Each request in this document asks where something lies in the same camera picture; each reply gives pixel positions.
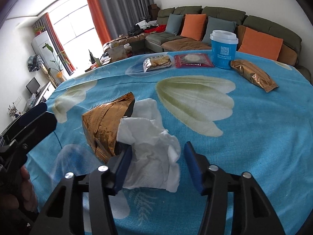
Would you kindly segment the person's left hand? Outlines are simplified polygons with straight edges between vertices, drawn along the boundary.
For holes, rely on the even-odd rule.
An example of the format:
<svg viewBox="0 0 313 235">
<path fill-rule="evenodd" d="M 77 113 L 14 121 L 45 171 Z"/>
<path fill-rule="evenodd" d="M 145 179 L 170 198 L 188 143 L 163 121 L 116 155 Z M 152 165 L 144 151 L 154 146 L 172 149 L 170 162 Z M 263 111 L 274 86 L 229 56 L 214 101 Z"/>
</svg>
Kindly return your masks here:
<svg viewBox="0 0 313 235">
<path fill-rule="evenodd" d="M 30 180 L 30 174 L 24 165 L 20 169 L 20 175 L 21 182 L 18 183 L 18 190 L 14 194 L 9 194 L 7 189 L 1 188 L 1 210 L 17 210 L 19 208 L 18 197 L 22 199 L 23 206 L 27 211 L 35 212 L 38 200 Z"/>
</svg>

